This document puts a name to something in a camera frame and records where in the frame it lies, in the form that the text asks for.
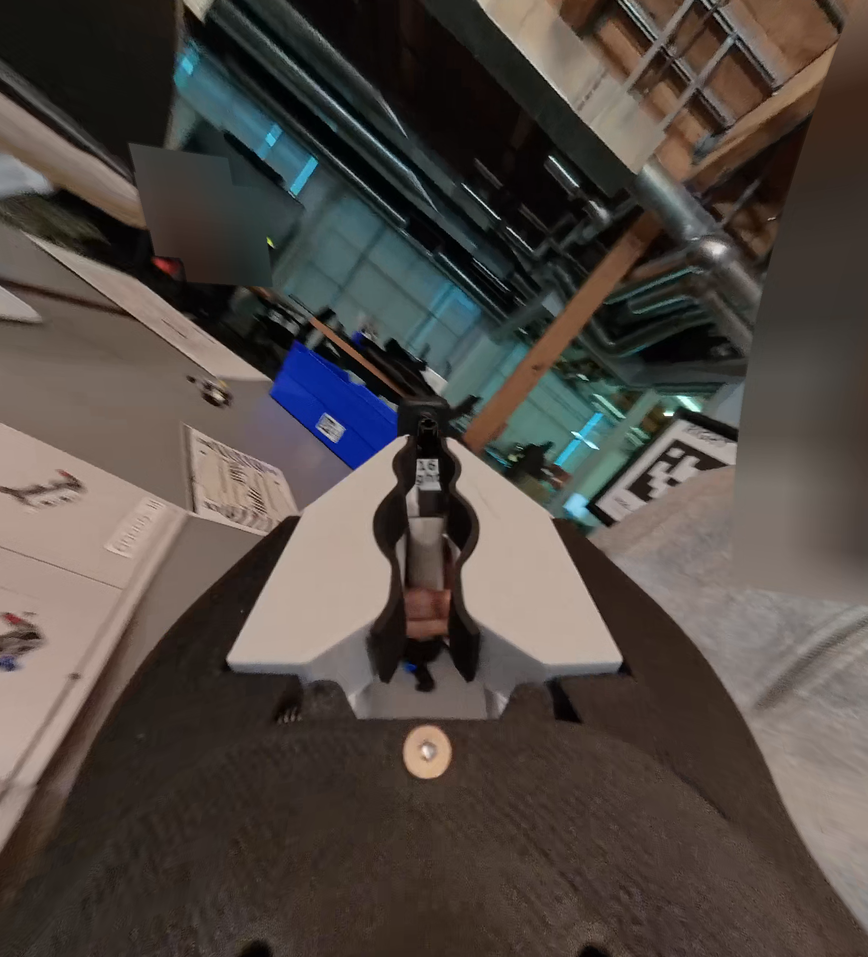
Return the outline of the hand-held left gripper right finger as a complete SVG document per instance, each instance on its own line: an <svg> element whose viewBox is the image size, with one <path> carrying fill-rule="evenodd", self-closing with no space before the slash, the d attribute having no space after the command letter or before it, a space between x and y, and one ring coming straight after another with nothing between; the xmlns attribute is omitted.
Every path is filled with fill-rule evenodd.
<svg viewBox="0 0 868 957"><path fill-rule="evenodd" d="M453 676L438 659L438 719L500 716L520 685L619 673L622 654L563 543L552 516L454 439L453 489L478 522L461 559L452 533L452 596L481 635L475 678Z"/></svg>

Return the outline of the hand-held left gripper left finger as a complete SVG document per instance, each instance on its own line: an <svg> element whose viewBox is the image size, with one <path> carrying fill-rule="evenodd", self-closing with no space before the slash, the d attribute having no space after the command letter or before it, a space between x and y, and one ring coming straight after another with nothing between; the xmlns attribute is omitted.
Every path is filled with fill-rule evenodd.
<svg viewBox="0 0 868 957"><path fill-rule="evenodd" d="M296 676L304 685L333 681L359 719L416 717L416 691L404 671L379 682L367 638L404 582L404 531L393 557L374 533L376 512L397 490L397 437L305 508L226 657L236 673Z"/></svg>

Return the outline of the lego instruction booklet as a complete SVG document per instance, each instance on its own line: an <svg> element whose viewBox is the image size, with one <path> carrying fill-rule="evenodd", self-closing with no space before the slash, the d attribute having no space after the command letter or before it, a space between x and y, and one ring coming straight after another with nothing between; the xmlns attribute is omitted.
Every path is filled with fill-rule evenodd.
<svg viewBox="0 0 868 957"><path fill-rule="evenodd" d="M186 520L0 423L0 851Z"/></svg>

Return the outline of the person's right hand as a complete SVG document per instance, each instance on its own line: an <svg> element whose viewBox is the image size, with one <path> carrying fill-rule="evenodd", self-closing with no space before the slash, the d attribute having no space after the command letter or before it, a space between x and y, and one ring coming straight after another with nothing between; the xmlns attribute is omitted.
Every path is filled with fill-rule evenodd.
<svg viewBox="0 0 868 957"><path fill-rule="evenodd" d="M451 591L411 588L404 592L406 636L431 641L448 636Z"/></svg>

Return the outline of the zebra striped sticker sheet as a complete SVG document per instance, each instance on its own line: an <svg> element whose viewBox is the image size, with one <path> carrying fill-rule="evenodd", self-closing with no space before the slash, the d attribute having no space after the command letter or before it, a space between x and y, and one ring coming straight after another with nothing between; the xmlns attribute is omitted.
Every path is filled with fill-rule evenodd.
<svg viewBox="0 0 868 957"><path fill-rule="evenodd" d="M189 513L264 537L299 515L289 484L273 465L184 424L185 487Z"/></svg>

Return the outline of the framed marker sign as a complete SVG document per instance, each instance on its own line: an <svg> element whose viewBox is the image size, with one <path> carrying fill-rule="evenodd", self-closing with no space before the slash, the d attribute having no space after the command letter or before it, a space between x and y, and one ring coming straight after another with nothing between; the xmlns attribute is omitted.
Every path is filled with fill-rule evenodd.
<svg viewBox="0 0 868 957"><path fill-rule="evenodd" d="M732 425L680 410L610 475L586 509L611 526L703 472L734 465L738 437Z"/></svg>

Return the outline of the blue plastic bin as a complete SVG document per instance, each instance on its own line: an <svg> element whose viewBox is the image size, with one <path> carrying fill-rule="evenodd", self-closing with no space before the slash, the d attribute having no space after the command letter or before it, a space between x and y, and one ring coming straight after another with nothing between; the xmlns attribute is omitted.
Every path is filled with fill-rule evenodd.
<svg viewBox="0 0 868 957"><path fill-rule="evenodd" d="M300 342L285 357L270 395L351 469L397 437L395 409Z"/></svg>

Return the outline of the grey sweatshirt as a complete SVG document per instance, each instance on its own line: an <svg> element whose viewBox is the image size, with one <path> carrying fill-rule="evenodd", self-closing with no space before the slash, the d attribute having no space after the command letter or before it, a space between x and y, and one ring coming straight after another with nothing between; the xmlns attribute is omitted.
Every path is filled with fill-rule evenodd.
<svg viewBox="0 0 868 957"><path fill-rule="evenodd" d="M590 538L712 664L868 931L868 607L739 584L734 472L701 473Z"/></svg>

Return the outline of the white paper sheet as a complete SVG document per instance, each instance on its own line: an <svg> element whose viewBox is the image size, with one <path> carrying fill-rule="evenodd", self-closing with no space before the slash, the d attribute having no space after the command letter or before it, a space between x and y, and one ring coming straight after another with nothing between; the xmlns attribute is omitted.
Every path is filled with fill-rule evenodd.
<svg viewBox="0 0 868 957"><path fill-rule="evenodd" d="M31 233L25 236L208 375L225 382L263 382L272 379L211 337L137 279Z"/></svg>

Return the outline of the wooden post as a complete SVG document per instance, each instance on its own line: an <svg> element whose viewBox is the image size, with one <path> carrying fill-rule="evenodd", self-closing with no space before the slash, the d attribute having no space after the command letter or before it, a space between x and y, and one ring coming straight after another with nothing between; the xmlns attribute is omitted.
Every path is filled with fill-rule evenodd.
<svg viewBox="0 0 868 957"><path fill-rule="evenodd" d="M578 337L589 319L634 268L662 230L657 216L648 211L625 231L500 389L492 395L484 409L471 421L463 439L466 448L480 454L488 444L500 437L512 414Z"/></svg>

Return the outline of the metal ventilation duct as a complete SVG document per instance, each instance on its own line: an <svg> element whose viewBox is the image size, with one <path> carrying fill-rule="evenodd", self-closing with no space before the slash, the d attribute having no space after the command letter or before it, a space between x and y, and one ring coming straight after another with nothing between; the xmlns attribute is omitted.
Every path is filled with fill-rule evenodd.
<svg viewBox="0 0 868 957"><path fill-rule="evenodd" d="M630 193L679 243L690 263L713 279L727 304L753 324L762 296L760 273L692 193L656 158L644 163Z"/></svg>

